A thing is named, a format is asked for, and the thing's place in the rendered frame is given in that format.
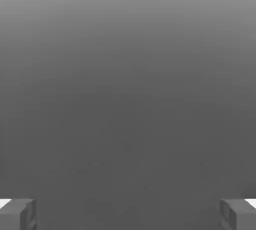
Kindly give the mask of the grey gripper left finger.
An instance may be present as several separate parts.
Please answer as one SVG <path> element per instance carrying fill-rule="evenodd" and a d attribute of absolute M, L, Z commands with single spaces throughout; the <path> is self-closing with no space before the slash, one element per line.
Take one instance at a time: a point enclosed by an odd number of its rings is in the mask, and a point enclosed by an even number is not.
<path fill-rule="evenodd" d="M 0 198 L 0 230 L 38 230 L 37 201 Z"/>

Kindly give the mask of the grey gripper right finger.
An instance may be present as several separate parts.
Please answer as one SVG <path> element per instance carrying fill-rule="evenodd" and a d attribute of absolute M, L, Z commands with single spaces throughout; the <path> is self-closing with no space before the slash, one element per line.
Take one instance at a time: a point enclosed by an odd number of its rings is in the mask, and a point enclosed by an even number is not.
<path fill-rule="evenodd" d="M 221 199 L 219 209 L 223 230 L 256 230 L 256 198 Z"/>

